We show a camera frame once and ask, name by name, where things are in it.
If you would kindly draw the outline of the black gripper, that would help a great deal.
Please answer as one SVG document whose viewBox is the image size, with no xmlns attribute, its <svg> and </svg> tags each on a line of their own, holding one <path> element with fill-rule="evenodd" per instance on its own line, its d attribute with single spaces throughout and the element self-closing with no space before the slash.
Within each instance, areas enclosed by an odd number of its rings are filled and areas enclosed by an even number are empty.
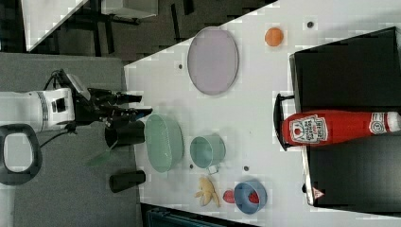
<svg viewBox="0 0 401 227">
<path fill-rule="evenodd" d="M 124 109 L 120 113 L 119 104 L 140 103 L 142 97 L 124 94 L 112 90 L 87 88 L 78 77 L 67 74 L 65 85 L 71 89 L 74 104 L 75 122 L 77 126 L 90 125 L 95 121 L 103 121 L 107 127 L 121 115 L 124 120 L 136 121 L 152 113 L 151 108 Z"/>
</svg>

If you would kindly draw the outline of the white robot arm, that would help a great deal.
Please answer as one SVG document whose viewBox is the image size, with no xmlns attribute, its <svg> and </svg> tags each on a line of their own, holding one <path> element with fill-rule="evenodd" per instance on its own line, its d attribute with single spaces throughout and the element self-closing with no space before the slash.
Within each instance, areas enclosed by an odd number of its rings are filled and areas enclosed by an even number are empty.
<svg viewBox="0 0 401 227">
<path fill-rule="evenodd" d="M 150 107 L 130 108 L 142 101 L 107 89 L 88 88 L 78 77 L 56 70 L 46 83 L 52 89 L 30 92 L 3 92 L 0 98 L 1 124 L 26 124 L 35 132 L 66 130 L 94 122 L 118 129 L 152 113 Z"/>
</svg>

